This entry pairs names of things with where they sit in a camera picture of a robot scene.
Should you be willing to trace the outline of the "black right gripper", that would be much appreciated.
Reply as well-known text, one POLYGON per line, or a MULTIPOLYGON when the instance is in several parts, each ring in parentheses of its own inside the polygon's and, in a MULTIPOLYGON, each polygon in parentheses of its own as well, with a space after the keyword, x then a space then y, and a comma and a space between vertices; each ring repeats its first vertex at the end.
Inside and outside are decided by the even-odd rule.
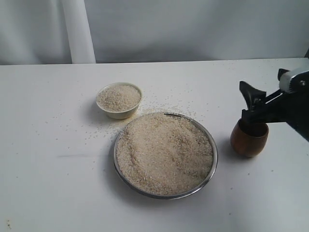
POLYGON ((286 93, 277 90, 267 95, 245 81, 240 81, 239 90, 243 95, 248 110, 243 109, 241 118, 247 123, 285 122, 304 139, 309 139, 309 92, 307 90, 286 93))

